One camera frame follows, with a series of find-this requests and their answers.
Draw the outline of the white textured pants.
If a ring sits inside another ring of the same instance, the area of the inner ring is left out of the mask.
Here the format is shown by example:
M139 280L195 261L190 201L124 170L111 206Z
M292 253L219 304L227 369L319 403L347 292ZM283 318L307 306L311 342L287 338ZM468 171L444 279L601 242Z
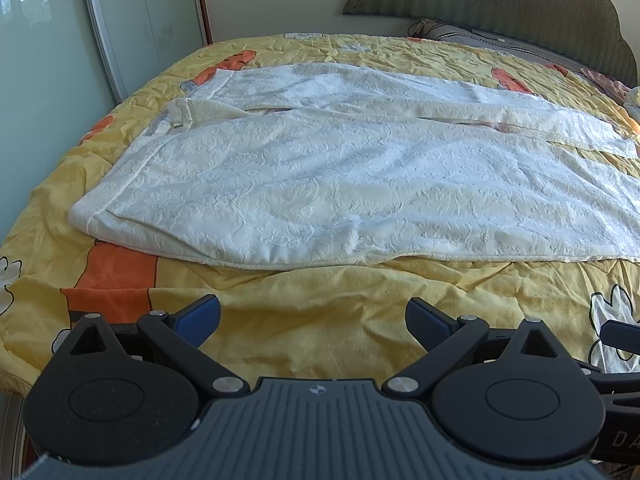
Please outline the white textured pants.
M637 157L608 122L526 93L334 63L220 70L68 220L239 269L637 259L639 182L594 153Z

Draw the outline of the yellow cartoon bed quilt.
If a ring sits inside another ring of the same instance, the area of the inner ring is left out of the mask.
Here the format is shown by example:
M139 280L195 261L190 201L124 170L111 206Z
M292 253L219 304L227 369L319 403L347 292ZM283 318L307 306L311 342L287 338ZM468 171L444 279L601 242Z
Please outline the yellow cartoon bed quilt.
M55 341L93 310L113 323L152 308L177 311L209 292L222 305L207 354L247 380L372 377L383 380L420 356L404 326L419 296L450 315L473 313L498 327L542 318L585 359L596 334L589 311L603 295L639 304L639 267L624 260L446 262L399 258L378 266L258 272L200 266L100 242L67 221L123 151L181 96L216 70L337 62L530 91L610 122L629 139L638 124L582 77L512 56L431 40L292 34L243 38L198 50L116 106L38 185L1 247L1 389L24 396Z

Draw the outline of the pink crumpled cloth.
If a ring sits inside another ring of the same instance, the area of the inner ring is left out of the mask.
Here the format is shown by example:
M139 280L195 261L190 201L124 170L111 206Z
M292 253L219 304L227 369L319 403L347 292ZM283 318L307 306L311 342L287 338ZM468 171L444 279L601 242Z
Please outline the pink crumpled cloth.
M623 102L625 102L630 88L623 82L608 78L605 74L601 74L596 70L590 70L590 68L587 67L582 67L580 73L617 104L622 105Z

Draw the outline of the striped pillow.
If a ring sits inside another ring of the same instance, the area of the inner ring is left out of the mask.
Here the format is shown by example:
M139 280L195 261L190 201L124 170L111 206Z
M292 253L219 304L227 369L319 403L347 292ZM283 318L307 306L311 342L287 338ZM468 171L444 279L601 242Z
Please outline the striped pillow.
M410 25L407 34L412 38L453 42L473 48L494 50L539 64L562 65L568 70L579 70L582 67L582 64L566 56L534 44L526 44L524 41L492 32L462 28L429 18L421 18L420 21Z

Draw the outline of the glass sliding wardrobe door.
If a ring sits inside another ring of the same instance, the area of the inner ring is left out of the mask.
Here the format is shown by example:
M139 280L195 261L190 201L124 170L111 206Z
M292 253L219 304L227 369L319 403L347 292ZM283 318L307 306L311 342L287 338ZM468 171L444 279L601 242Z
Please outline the glass sliding wardrobe door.
M1 0L1 231L94 124L207 41L200 0Z

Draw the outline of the green scalloped headboard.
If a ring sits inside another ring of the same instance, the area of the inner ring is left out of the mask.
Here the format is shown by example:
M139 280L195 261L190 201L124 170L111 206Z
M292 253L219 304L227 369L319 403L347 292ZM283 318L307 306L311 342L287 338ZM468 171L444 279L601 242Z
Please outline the green scalloped headboard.
M638 82L611 0L346 0L346 15L432 18L536 44L627 86Z

